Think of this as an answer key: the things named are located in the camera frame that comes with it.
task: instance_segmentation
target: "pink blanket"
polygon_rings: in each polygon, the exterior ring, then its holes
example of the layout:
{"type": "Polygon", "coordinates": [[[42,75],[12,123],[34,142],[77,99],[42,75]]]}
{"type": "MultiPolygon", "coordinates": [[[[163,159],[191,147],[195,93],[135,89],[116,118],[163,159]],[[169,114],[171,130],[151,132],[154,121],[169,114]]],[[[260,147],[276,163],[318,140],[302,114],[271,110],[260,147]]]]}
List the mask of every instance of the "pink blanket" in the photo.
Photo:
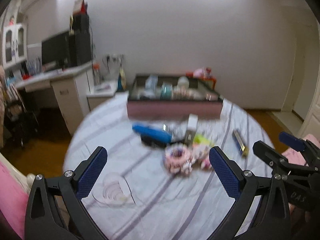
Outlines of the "pink blanket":
{"type": "MultiPolygon", "coordinates": [[[[316,137],[314,137],[312,134],[308,134],[303,139],[311,141],[318,148],[320,148],[320,143],[318,142],[316,137]]],[[[302,154],[300,152],[296,152],[292,148],[287,149],[285,152],[282,153],[282,155],[287,157],[289,163],[293,163],[293,164],[297,164],[297,165],[305,165],[306,164],[306,160],[303,158],[302,154]]],[[[290,210],[290,214],[291,214],[291,222],[294,224],[299,219],[299,216],[302,213],[302,211],[300,210],[299,212],[297,212],[297,214],[293,215],[293,211],[295,210],[295,206],[292,204],[289,204],[289,210],[290,210]]]]}
{"type": "Polygon", "coordinates": [[[0,210],[12,229],[24,239],[28,194],[0,162],[0,210]]]}

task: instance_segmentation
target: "white bedsheet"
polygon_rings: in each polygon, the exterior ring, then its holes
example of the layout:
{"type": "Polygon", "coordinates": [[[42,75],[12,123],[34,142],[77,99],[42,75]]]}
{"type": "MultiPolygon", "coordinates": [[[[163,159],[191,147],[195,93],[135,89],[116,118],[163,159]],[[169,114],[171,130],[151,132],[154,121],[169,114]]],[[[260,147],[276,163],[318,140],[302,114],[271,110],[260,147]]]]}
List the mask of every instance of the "white bedsheet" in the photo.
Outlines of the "white bedsheet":
{"type": "MultiPolygon", "coordinates": [[[[163,150],[144,146],[133,133],[126,102],[127,94],[116,94],[90,113],[73,136],[64,171],[74,170],[97,146],[108,152],[108,162],[96,184],[82,199],[84,206],[112,240],[207,239],[234,199],[228,197],[214,171],[194,169],[188,177],[168,173],[163,150]]],[[[162,123],[149,122],[159,127],[162,123]]],[[[173,123],[185,129],[187,121],[173,123]]],[[[256,176],[271,176],[270,167],[253,154],[252,146],[258,140],[272,143],[262,127],[238,106],[225,99],[221,118],[199,120],[197,132],[212,140],[241,169],[256,176]],[[240,131],[249,146],[247,159],[238,154],[233,129],[240,131]]],[[[255,198],[238,234],[249,226],[259,198],[255,198]]]]}

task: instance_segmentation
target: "black computer tower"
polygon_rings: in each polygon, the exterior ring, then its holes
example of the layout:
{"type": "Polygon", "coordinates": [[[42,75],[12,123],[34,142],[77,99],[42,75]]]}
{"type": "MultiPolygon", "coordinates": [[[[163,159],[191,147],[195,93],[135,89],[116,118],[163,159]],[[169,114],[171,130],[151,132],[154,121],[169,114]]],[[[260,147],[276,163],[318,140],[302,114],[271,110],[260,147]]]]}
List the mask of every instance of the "black computer tower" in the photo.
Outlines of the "black computer tower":
{"type": "Polygon", "coordinates": [[[89,31],[89,15],[78,14],[73,16],[72,29],[75,33],[89,31]]]}
{"type": "Polygon", "coordinates": [[[92,60],[89,32],[79,32],[68,37],[68,67],[80,66],[92,60]]]}

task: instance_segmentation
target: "white desk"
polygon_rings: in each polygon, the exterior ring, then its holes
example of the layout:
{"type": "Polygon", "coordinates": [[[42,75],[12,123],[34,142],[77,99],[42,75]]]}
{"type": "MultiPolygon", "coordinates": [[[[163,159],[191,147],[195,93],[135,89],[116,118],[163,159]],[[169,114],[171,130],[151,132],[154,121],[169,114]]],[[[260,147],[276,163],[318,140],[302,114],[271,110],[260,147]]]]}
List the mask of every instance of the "white desk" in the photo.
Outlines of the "white desk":
{"type": "Polygon", "coordinates": [[[52,87],[59,109],[72,135],[90,112],[87,94],[93,90],[92,62],[63,72],[41,73],[15,84],[18,90],[33,92],[52,87]]]}

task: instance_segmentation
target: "pink toy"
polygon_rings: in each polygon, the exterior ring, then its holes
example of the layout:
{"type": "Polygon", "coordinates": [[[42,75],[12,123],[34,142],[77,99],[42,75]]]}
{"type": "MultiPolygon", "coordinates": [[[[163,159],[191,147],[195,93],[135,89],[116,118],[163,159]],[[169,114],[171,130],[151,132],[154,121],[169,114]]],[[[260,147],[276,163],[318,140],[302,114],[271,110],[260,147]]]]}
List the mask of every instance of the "pink toy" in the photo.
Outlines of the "pink toy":
{"type": "Polygon", "coordinates": [[[212,169],[212,165],[209,161],[209,155],[201,162],[201,169],[212,169]]]}
{"type": "Polygon", "coordinates": [[[211,68],[199,68],[193,72],[193,77],[195,78],[212,78],[211,68]]]}
{"type": "Polygon", "coordinates": [[[175,144],[165,149],[164,166],[173,174],[189,174],[196,161],[191,151],[183,144],[175,144]]]}
{"type": "Polygon", "coordinates": [[[207,144],[194,144],[193,145],[193,156],[196,160],[201,163],[201,169],[211,169],[211,163],[209,161],[209,151],[211,147],[207,144]]]}

